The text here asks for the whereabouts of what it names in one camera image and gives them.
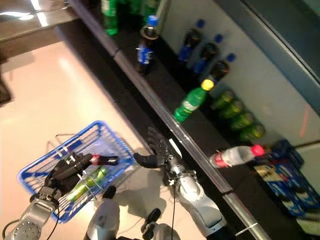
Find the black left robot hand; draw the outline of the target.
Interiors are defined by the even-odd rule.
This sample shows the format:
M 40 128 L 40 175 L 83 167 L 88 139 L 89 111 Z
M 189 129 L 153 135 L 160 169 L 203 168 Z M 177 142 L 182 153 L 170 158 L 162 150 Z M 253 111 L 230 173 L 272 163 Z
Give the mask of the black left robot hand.
M 92 157 L 90 153 L 69 153 L 45 178 L 45 190 L 49 190 L 51 197 L 56 200 L 68 194 L 80 180 L 83 171 L 91 165 Z

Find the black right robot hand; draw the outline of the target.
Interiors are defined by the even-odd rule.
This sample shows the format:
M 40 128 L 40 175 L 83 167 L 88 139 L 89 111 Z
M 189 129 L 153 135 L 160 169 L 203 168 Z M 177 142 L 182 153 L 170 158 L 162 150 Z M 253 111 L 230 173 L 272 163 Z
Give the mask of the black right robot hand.
M 133 154 L 135 161 L 142 167 L 148 169 L 159 169 L 169 165 L 182 164 L 182 158 L 172 146 L 170 141 L 154 128 L 149 127 L 147 132 L 147 143 L 152 149 L 152 155 Z

